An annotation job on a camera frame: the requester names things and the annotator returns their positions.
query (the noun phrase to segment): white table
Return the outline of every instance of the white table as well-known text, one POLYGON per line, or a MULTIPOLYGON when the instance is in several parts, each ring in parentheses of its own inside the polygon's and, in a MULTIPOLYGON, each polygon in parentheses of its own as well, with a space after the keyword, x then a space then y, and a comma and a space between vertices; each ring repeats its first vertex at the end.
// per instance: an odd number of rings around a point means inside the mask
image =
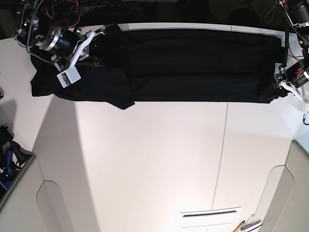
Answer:
MULTIPOLYGON (((121 27, 284 38, 283 32, 227 25, 121 27)), ((291 48, 297 55, 295 36, 291 48)), ((6 114, 0 118, 13 122, 17 142, 33 148, 43 179, 60 185, 77 232, 178 231, 180 212, 241 207, 235 225, 208 228, 232 231, 255 212, 271 169, 285 163, 302 119, 292 96, 271 104, 137 102, 125 111, 104 102, 34 98, 35 69, 12 39, 0 41, 0 72, 0 109, 6 114)))

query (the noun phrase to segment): red wire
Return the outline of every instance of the red wire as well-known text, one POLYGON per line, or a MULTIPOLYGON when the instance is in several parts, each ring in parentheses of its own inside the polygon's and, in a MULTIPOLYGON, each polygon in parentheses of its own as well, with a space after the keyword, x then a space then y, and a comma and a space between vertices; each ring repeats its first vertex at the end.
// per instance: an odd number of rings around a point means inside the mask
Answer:
POLYGON ((291 55, 293 56, 294 59, 298 60, 298 61, 303 61, 304 59, 299 59, 298 57, 294 56, 291 49, 290 49, 290 46, 289 46, 289 51, 291 53, 291 55))
POLYGON ((79 23, 79 20, 81 19, 81 8, 78 4, 78 0, 76 0, 76 5, 78 6, 78 20, 76 23, 74 23, 73 25, 71 25, 69 28, 73 28, 75 27, 78 23, 79 23))
POLYGON ((297 79, 299 78, 299 76, 303 73, 304 70, 298 70, 295 72, 297 79))
POLYGON ((49 13, 48 13, 46 7, 45 7, 45 13, 46 13, 47 17, 49 17, 50 19, 53 19, 53 17, 51 17, 51 16, 49 15, 49 13))

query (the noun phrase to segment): black cloth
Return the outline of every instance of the black cloth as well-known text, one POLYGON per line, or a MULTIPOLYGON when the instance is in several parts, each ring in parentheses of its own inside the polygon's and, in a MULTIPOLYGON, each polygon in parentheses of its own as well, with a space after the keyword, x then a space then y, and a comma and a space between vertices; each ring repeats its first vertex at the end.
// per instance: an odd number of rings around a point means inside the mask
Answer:
POLYGON ((32 95, 109 102, 257 102, 273 82, 284 49, 274 36, 206 29, 121 31, 97 36, 91 55, 107 66, 77 66, 81 80, 62 88, 57 69, 31 57, 32 95))

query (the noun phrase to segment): air vent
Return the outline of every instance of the air vent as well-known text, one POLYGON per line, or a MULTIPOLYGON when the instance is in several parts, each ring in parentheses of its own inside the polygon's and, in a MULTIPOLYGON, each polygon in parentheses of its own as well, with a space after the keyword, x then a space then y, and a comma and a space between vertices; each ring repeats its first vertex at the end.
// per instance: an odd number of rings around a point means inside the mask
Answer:
POLYGON ((213 226, 234 223, 240 208, 181 213, 181 227, 213 226))

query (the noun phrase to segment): black fabric fold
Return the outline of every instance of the black fabric fold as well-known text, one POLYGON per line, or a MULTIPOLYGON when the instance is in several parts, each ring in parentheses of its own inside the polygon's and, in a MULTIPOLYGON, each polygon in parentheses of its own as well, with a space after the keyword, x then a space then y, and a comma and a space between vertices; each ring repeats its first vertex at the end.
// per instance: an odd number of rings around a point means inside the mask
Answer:
POLYGON ((284 49, 274 36, 206 29, 121 31, 97 36, 91 55, 105 67, 77 66, 81 80, 62 88, 57 69, 32 57, 32 95, 109 102, 256 102, 273 82, 284 49))

